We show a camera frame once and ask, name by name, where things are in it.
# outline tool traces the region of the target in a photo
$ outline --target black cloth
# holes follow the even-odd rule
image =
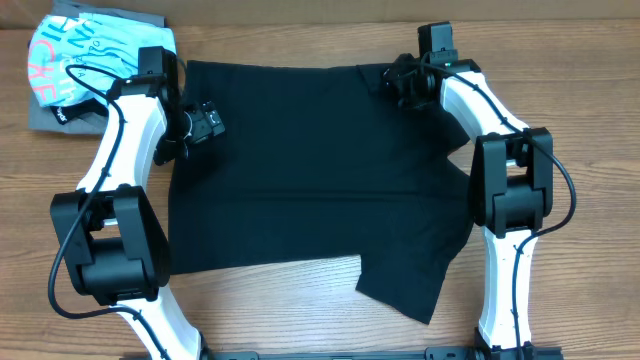
[[[437,104],[399,110],[387,67],[190,61],[186,98],[226,132],[176,161],[173,273],[359,254],[357,290],[428,323],[472,225],[447,159],[468,137]]]

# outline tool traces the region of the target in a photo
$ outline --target blue printed fabric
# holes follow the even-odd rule
[[[40,106],[70,106],[96,97],[65,72],[71,64],[107,70],[122,78],[138,73],[138,48],[162,46],[176,52],[173,32],[143,22],[102,14],[81,13],[79,18],[46,16],[31,40],[29,83]],[[113,78],[73,69],[81,80],[106,92]]]

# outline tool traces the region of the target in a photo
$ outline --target light blue bag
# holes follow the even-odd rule
[[[176,52],[171,29],[102,14],[79,18],[47,15],[31,39],[29,83],[40,106],[69,106],[95,97],[65,72],[71,64],[94,66],[122,78],[138,73],[138,48],[162,46]],[[101,73],[71,70],[81,80],[106,92],[113,78]]]

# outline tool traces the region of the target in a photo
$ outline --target black cord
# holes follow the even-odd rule
[[[149,337],[151,338],[151,341],[153,341],[153,344],[156,346],[156,348],[160,352],[160,358],[161,359],[170,360],[170,357],[167,354],[166,349],[162,348],[162,346],[160,344],[160,341],[158,340],[158,337],[153,332],[153,329],[151,328],[151,325],[149,325],[149,323],[142,316],[141,312],[138,312],[138,311],[136,311],[136,310],[134,310],[134,309],[132,309],[132,308],[130,308],[128,306],[118,305],[118,306],[114,306],[114,307],[109,307],[109,308],[105,308],[105,309],[89,311],[89,312],[85,312],[85,313],[70,313],[70,312],[64,310],[62,307],[60,307],[60,305],[58,304],[58,301],[56,300],[56,294],[55,294],[56,276],[58,275],[58,269],[60,268],[60,263],[62,262],[64,254],[67,251],[67,248],[69,247],[69,244],[71,243],[71,237],[73,236],[73,234],[78,229],[78,226],[80,225],[80,222],[84,218],[84,216],[85,216],[85,214],[87,212],[87,209],[91,205],[91,201],[95,198],[97,193],[100,191],[100,188],[102,187],[102,184],[104,183],[105,179],[109,176],[109,169],[111,168],[111,165],[112,165],[113,160],[114,160],[114,158],[116,156],[116,152],[118,150],[118,147],[120,146],[120,142],[122,140],[122,134],[124,133],[124,124],[126,123],[126,121],[124,119],[124,114],[122,113],[122,109],[120,109],[120,106],[118,106],[118,104],[116,104],[116,102],[113,101],[113,99],[109,98],[103,92],[97,90],[96,88],[92,87],[91,85],[89,85],[89,84],[85,83],[84,81],[78,79],[78,77],[76,77],[75,75],[73,75],[73,73],[71,73],[71,69],[91,70],[91,71],[96,71],[96,72],[105,74],[107,76],[111,76],[111,77],[116,78],[116,79],[121,79],[121,78],[119,76],[115,75],[115,74],[111,74],[108,71],[105,71],[105,70],[102,70],[102,69],[99,69],[99,68],[95,68],[95,67],[92,67],[92,66],[87,66],[87,65],[69,65],[69,66],[67,66],[65,68],[65,71],[66,71],[67,75],[71,79],[73,79],[78,84],[84,86],[85,88],[89,89],[91,92],[95,93],[96,95],[100,96],[101,98],[105,99],[108,104],[112,105],[114,107],[114,109],[116,109],[116,111],[118,112],[118,117],[119,117],[120,120],[118,122],[118,125],[119,125],[118,126],[118,134],[116,135],[116,139],[115,139],[115,142],[113,143],[113,148],[111,149],[111,152],[109,153],[109,157],[107,158],[107,162],[105,163],[104,167],[102,168],[102,173],[100,174],[100,177],[98,178],[98,181],[96,182],[95,186],[93,187],[93,190],[91,190],[91,192],[87,196],[86,200],[84,201],[84,203],[80,207],[80,211],[78,212],[78,216],[73,221],[73,224],[71,225],[71,229],[69,229],[69,233],[67,233],[67,236],[65,237],[64,241],[62,242],[62,245],[60,246],[60,249],[58,249],[58,253],[56,254],[56,258],[53,261],[53,265],[51,267],[51,273],[49,274],[49,286],[48,286],[49,304],[51,304],[51,307],[53,308],[53,310],[55,310],[55,312],[58,313],[60,316],[63,316],[65,318],[67,318],[67,319],[74,319],[74,320],[75,319],[86,319],[86,318],[101,316],[101,315],[105,315],[105,314],[112,314],[112,313],[117,313],[117,312],[131,314],[133,316],[133,320],[134,321],[135,320],[140,321],[140,324],[142,324],[144,329],[149,334]]]
[[[558,170],[562,174],[562,177],[564,177],[564,180],[567,183],[567,187],[569,188],[571,203],[569,205],[569,211],[567,212],[567,215],[565,216],[565,218],[562,219],[562,221],[560,221],[558,224],[554,226],[548,227],[540,231],[533,232],[529,237],[524,239],[522,243],[520,243],[520,246],[516,248],[516,260],[513,266],[513,277],[511,281],[511,306],[513,307],[512,313],[513,313],[513,323],[514,323],[515,335],[516,335],[516,352],[517,352],[517,358],[518,360],[520,360],[522,358],[522,354],[521,354],[522,349],[520,345],[520,324],[518,321],[518,304],[516,299],[516,285],[517,285],[517,279],[518,279],[518,265],[520,264],[520,256],[523,254],[522,250],[524,249],[524,247],[531,240],[537,237],[540,237],[542,235],[557,231],[562,227],[564,227],[565,225],[567,225],[569,221],[571,221],[571,218],[576,212],[576,206],[577,206],[576,188],[575,188],[575,185],[573,184],[573,180],[571,179],[571,176],[569,175],[569,172],[564,167],[564,165],[562,165],[562,163],[553,154],[550,154],[542,146],[540,146],[540,144],[537,141],[535,141],[533,138],[531,138],[531,136],[529,136],[528,134],[524,133],[523,131],[515,127],[513,124],[511,124],[509,120],[502,115],[502,113],[500,112],[500,109],[498,109],[498,107],[493,102],[493,100],[491,100],[489,95],[487,95],[487,93],[485,93],[477,84],[472,83],[471,81],[465,79],[464,77],[458,75],[453,71],[447,70],[446,68],[427,64],[426,59],[427,59],[427,54],[425,54],[420,59],[420,61],[416,64],[420,67],[420,71],[424,72],[424,69],[429,69],[431,71],[435,71],[440,74],[451,76],[457,79],[458,81],[462,82],[463,84],[471,87],[474,91],[478,92],[487,101],[487,103],[489,104],[493,112],[495,112],[495,114],[498,116],[498,119],[500,119],[500,122],[504,126],[508,127],[514,133],[522,135],[531,145],[536,147],[545,157],[551,160],[551,162],[558,168]]]

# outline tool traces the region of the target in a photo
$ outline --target black cable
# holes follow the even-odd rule
[[[518,305],[517,305],[517,299],[516,299],[516,285],[517,285],[517,279],[518,279],[518,265],[520,264],[520,256],[523,254],[522,250],[524,249],[524,247],[531,240],[533,240],[533,239],[535,239],[537,237],[540,237],[542,235],[549,234],[549,233],[552,233],[554,231],[557,231],[557,230],[561,229],[562,227],[564,227],[565,225],[567,225],[569,223],[569,221],[571,221],[571,218],[575,214],[576,206],[577,206],[576,188],[575,188],[575,185],[573,184],[573,180],[571,179],[571,176],[569,175],[569,172],[564,167],[564,165],[562,165],[562,163],[553,154],[550,154],[542,146],[540,146],[540,144],[537,141],[535,141],[533,138],[531,138],[531,136],[529,136],[528,134],[524,133],[523,131],[521,131],[520,129],[515,127],[513,124],[511,124],[509,122],[509,120],[505,116],[502,115],[502,113],[500,112],[500,109],[498,109],[498,107],[493,102],[493,100],[491,100],[489,95],[487,95],[487,93],[485,93],[480,88],[480,86],[478,86],[477,84],[472,83],[471,81],[465,79],[464,77],[458,75],[457,73],[455,73],[453,71],[447,70],[446,68],[443,68],[443,67],[440,67],[440,66],[431,65],[431,64],[427,64],[426,58],[427,58],[427,54],[425,54],[420,59],[420,61],[416,63],[416,65],[418,65],[420,67],[420,71],[423,72],[424,69],[429,69],[431,71],[435,71],[435,72],[438,72],[440,74],[451,76],[451,77],[457,79],[458,81],[462,82],[463,84],[471,87],[474,91],[478,92],[487,101],[487,103],[489,104],[491,109],[495,112],[495,114],[498,116],[498,119],[500,119],[500,122],[504,126],[508,127],[514,133],[522,135],[531,145],[536,147],[545,157],[547,157],[549,160],[551,160],[551,162],[558,168],[558,170],[562,174],[562,177],[564,177],[564,180],[567,183],[567,187],[569,188],[569,194],[570,194],[570,198],[571,198],[571,203],[569,205],[569,211],[567,212],[567,215],[565,216],[565,218],[562,219],[562,221],[560,221],[556,225],[553,225],[551,227],[548,227],[548,228],[540,230],[540,231],[532,232],[532,234],[529,235],[529,237],[527,237],[526,239],[524,239],[522,241],[522,243],[520,243],[520,246],[518,246],[516,248],[516,259],[515,259],[515,263],[514,263],[514,266],[513,266],[513,277],[512,277],[512,281],[511,281],[511,306],[513,307],[512,313],[513,313],[513,323],[514,323],[515,335],[516,335],[516,352],[517,352],[517,358],[518,358],[518,360],[520,360],[522,358],[522,354],[521,354],[522,353],[522,349],[521,349],[521,345],[520,345],[520,324],[519,324],[519,321],[518,321]]]
[[[78,229],[78,226],[80,225],[80,222],[84,218],[89,206],[91,205],[91,201],[95,198],[96,194],[100,191],[100,188],[102,187],[102,184],[104,183],[105,179],[109,176],[109,169],[111,168],[113,160],[114,160],[114,158],[116,156],[116,152],[118,151],[118,147],[120,146],[120,142],[122,140],[122,134],[124,133],[124,124],[126,123],[126,121],[124,119],[124,114],[122,113],[122,109],[120,108],[120,106],[118,106],[118,104],[116,104],[115,101],[113,101],[113,99],[109,98],[103,92],[97,90],[96,88],[92,87],[91,85],[89,85],[89,84],[85,83],[84,81],[78,79],[78,77],[76,77],[75,75],[73,75],[73,73],[71,73],[71,69],[86,69],[86,70],[96,71],[96,72],[105,74],[107,76],[111,76],[111,77],[116,78],[116,79],[121,79],[121,78],[119,76],[115,75],[115,74],[111,74],[108,71],[105,71],[105,70],[102,70],[102,69],[99,69],[99,68],[95,68],[95,67],[92,67],[92,66],[87,66],[87,65],[69,65],[69,66],[67,66],[65,68],[65,71],[66,71],[67,75],[71,79],[73,79],[78,84],[84,86],[85,88],[87,88],[91,92],[95,93],[96,95],[100,96],[101,98],[105,99],[108,104],[112,105],[114,107],[114,109],[116,109],[116,111],[118,112],[118,117],[119,117],[119,122],[118,122],[119,126],[118,126],[118,134],[116,135],[115,142],[113,143],[113,148],[111,149],[111,152],[109,153],[109,157],[107,158],[107,161],[106,161],[104,167],[102,168],[102,172],[100,174],[100,177],[98,178],[98,181],[96,182],[95,186],[93,187],[93,190],[91,190],[91,192],[89,193],[89,195],[85,199],[84,203],[80,207],[80,210],[78,212],[78,216],[73,221],[73,224],[71,225],[71,229],[69,229],[69,232],[67,233],[67,236],[65,237],[64,241],[62,242],[62,245],[60,245],[60,249],[58,249],[58,253],[56,254],[56,258],[53,261],[53,265],[51,267],[51,273],[49,274],[49,286],[48,286],[49,304],[51,304],[51,307],[53,308],[53,310],[55,310],[55,312],[58,313],[60,316],[63,316],[65,318],[67,318],[67,319],[74,319],[74,320],[75,319],[86,319],[86,318],[101,316],[101,315],[105,315],[105,314],[112,314],[112,313],[117,313],[117,312],[131,314],[133,316],[133,320],[134,321],[136,321],[136,320],[140,321],[140,324],[142,324],[144,329],[149,334],[149,337],[151,338],[151,341],[153,341],[153,344],[155,345],[155,347],[160,352],[160,358],[161,359],[171,360],[169,355],[167,354],[166,349],[162,348],[162,346],[160,344],[160,341],[158,340],[158,337],[153,332],[153,329],[151,328],[151,325],[149,325],[149,323],[142,316],[141,312],[138,312],[138,311],[136,311],[136,310],[134,310],[134,309],[132,309],[132,308],[130,308],[128,306],[118,305],[118,306],[114,306],[114,307],[109,307],[109,308],[105,308],[105,309],[89,311],[89,312],[85,312],[85,313],[70,313],[70,312],[64,310],[62,307],[60,307],[60,305],[58,304],[58,301],[56,300],[56,294],[55,294],[56,276],[58,275],[58,269],[60,268],[60,263],[62,262],[64,254],[67,251],[67,248],[69,247],[69,244],[71,243],[71,237],[73,236],[73,234]]]

